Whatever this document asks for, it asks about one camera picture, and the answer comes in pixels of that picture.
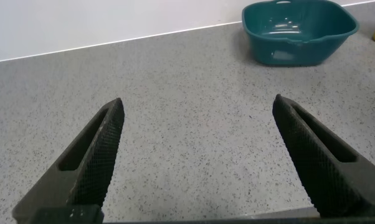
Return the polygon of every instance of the white wall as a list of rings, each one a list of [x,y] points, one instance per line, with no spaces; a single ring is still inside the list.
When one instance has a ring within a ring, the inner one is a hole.
[[[0,60],[236,22],[258,1],[0,0]]]

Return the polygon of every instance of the bowl rim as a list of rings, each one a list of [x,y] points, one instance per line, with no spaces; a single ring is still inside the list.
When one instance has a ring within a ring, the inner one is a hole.
[[[262,35],[258,35],[258,34],[254,34],[253,32],[251,32],[246,24],[245,24],[245,11],[249,8],[249,7],[252,7],[254,5],[258,5],[258,4],[275,4],[276,2],[315,2],[315,1],[321,1],[321,2],[324,2],[326,4],[332,4],[332,5],[335,5],[337,6],[338,8],[340,8],[343,12],[345,12],[345,14],[348,15],[348,17],[355,23],[355,28],[349,32],[345,32],[345,33],[342,33],[342,34],[335,34],[335,35],[324,35],[323,37],[319,37],[319,38],[315,38],[315,39],[311,39],[311,40],[294,40],[294,39],[290,39],[288,37],[264,37]],[[332,1],[328,1],[328,0],[272,0],[272,1],[262,1],[262,2],[256,2],[256,3],[253,3],[253,4],[250,4],[246,7],[244,7],[243,11],[242,11],[242,23],[243,23],[243,28],[244,30],[256,37],[256,38],[259,38],[259,39],[262,39],[262,40],[271,40],[271,41],[275,41],[275,42],[290,42],[290,43],[304,43],[304,44],[307,44],[307,43],[319,43],[319,42],[323,42],[325,40],[331,40],[331,39],[340,39],[342,37],[348,37],[350,35],[353,35],[355,34],[358,30],[359,30],[359,23],[358,21],[355,19],[355,17],[353,17],[343,6],[340,6],[339,4],[335,3],[335,2],[332,2]]]

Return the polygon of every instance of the plastic bowl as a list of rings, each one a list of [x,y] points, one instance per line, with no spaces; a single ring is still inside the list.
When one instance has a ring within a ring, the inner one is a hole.
[[[267,65],[317,65],[359,29],[349,12],[325,0],[251,4],[242,21],[254,59]]]

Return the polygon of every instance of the speckled countertop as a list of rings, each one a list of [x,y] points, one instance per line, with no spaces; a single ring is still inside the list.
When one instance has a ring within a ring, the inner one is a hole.
[[[375,4],[317,67],[248,57],[241,24],[0,63],[0,223],[106,102],[125,124],[105,221],[310,206],[272,117],[294,99],[375,164]]]

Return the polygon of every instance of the textured gripper pad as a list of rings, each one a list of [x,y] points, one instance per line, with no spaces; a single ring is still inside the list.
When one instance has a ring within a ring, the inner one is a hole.
[[[361,206],[361,198],[337,171],[325,153],[325,146],[301,116],[314,117],[302,108],[296,108],[300,110],[300,116],[287,100],[278,95],[272,113],[298,176],[322,217],[345,216]]]
[[[107,188],[112,179],[118,144],[124,123],[124,109],[117,99],[111,111],[106,114],[99,127],[96,139],[92,142],[92,153],[88,156],[87,168],[77,182],[72,197],[74,205],[103,205]]]

